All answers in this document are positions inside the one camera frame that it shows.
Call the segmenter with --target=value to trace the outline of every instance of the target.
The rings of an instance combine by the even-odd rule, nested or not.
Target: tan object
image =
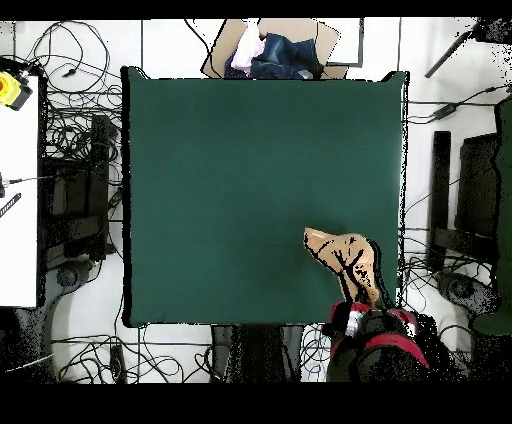
[[[353,302],[376,307],[380,292],[373,269],[375,252],[364,236],[335,236],[306,228],[304,245],[316,260],[336,274],[346,300],[349,296]]]
[[[226,19],[222,25],[212,51],[212,63],[217,73],[224,78],[224,65],[231,53],[237,47],[247,26],[240,19]],[[282,35],[291,42],[304,41],[316,38],[317,21],[310,18],[262,18],[258,24],[261,35],[268,32]],[[327,63],[336,43],[338,32],[323,23],[318,23],[318,38],[316,38],[316,51],[318,62]],[[326,66],[322,79],[343,79],[347,73],[346,66]],[[213,72],[210,59],[207,58],[201,72],[210,78],[219,78]]]

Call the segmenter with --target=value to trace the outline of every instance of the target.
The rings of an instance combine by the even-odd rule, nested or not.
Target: white table
[[[19,111],[0,106],[2,179],[37,177],[38,78],[29,77],[32,95]],[[0,218],[0,306],[35,307],[37,286],[37,180],[9,185],[2,208],[16,193],[21,199]]]

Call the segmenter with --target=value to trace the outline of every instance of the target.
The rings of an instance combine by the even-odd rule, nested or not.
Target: white floor
[[[388,72],[399,70],[410,71],[409,86],[409,115],[428,116],[442,106],[439,102],[457,102],[470,95],[491,86],[502,85],[512,78],[510,71],[510,52],[502,46],[488,45],[469,41],[462,46],[430,79],[424,77],[427,70],[452,44],[458,33],[467,30],[473,20],[471,18],[365,18],[364,32],[364,61],[362,68],[351,68],[347,79],[380,80]],[[110,51],[111,61],[109,72],[119,75],[122,65],[142,66],[152,78],[181,77],[202,78],[200,67],[205,58],[205,49],[201,42],[185,26],[181,20],[151,20],[144,21],[90,21],[94,25]],[[26,57],[36,39],[51,22],[18,22],[16,24],[16,55]],[[204,35],[209,45],[214,40],[222,20],[196,20],[200,34]],[[105,53],[101,44],[85,28],[69,26],[83,45],[83,62],[97,68],[103,68]],[[339,51],[354,55],[357,44],[357,31],[344,31],[346,49]],[[6,53],[6,45],[0,54]],[[48,42],[41,44],[38,54],[47,54]],[[69,34],[59,31],[52,39],[52,53],[79,57],[78,45]],[[68,59],[52,58],[47,71],[55,70],[52,76],[54,85],[62,89],[85,89],[94,81],[94,77],[83,72],[77,72],[72,78],[62,78],[71,65],[76,63]],[[96,69],[83,66],[89,72]],[[107,78],[108,84],[120,84],[115,76]],[[505,90],[484,94],[472,100],[472,105],[462,106],[450,117],[428,125],[409,125],[409,153],[407,168],[406,206],[421,199],[429,192],[430,160],[433,133],[436,130],[452,132],[451,179],[455,180],[459,172],[458,152],[464,138],[494,132],[496,130],[493,108],[489,104],[506,97]],[[455,193],[457,184],[451,186],[450,223],[453,225],[455,211]],[[428,201],[421,202],[407,214],[406,227],[426,228]],[[116,212],[114,218],[122,217],[122,209]],[[111,234],[114,243],[122,255],[121,224],[112,223]],[[410,231],[407,237],[425,242],[424,231]],[[424,247],[413,241],[407,241],[406,251],[423,252]],[[117,255],[110,256],[102,267],[97,280],[81,288],[76,293],[66,296],[58,305],[53,325],[53,339],[81,336],[89,341],[90,335],[109,335],[114,332],[114,319],[118,312],[122,293],[123,264]],[[444,301],[435,291],[421,289],[426,297],[424,302],[417,290],[410,290],[409,302],[419,311],[431,314],[438,324],[458,323],[466,325],[467,320],[462,310]],[[118,323],[119,336],[128,343],[134,343],[136,350],[138,331],[127,329]],[[207,326],[188,325],[151,325],[145,338],[151,353],[157,355],[172,355],[184,368],[185,376],[197,368],[194,362],[195,353],[204,353],[204,346],[171,346],[164,343],[196,343],[208,344],[210,330]],[[443,341],[454,350],[467,350],[470,341],[463,331],[450,330],[443,336]],[[55,366],[60,369],[70,358],[78,353],[84,344],[59,343],[54,345]],[[135,366],[135,354],[125,352],[128,366]],[[171,361],[162,364],[167,373],[177,371]],[[322,380],[315,371],[304,379]],[[149,370],[141,366],[141,372]],[[180,381],[181,374],[169,377],[170,381]],[[80,367],[70,369],[69,377],[85,376]],[[189,381],[207,381],[206,373],[198,372]],[[150,372],[141,378],[142,382],[162,382],[156,372]]]

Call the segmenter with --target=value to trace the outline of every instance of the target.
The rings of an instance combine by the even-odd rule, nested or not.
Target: pink cloth
[[[247,75],[251,73],[251,61],[253,57],[259,56],[265,50],[265,40],[260,40],[260,30],[255,22],[248,22],[242,38],[238,42],[231,67],[244,71]]]

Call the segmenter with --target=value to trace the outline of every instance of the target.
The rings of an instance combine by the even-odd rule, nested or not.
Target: blue fabric
[[[299,71],[309,71],[319,78],[323,67],[316,57],[312,38],[292,43],[282,35],[268,33],[265,50],[251,62],[251,78],[304,79]]]
[[[224,78],[248,79],[249,77],[246,75],[244,71],[240,71],[239,69],[233,69],[231,67],[231,62],[233,62],[235,53],[236,50],[233,53],[231,53],[231,56],[229,56],[228,60],[226,60],[226,63],[224,65]]]

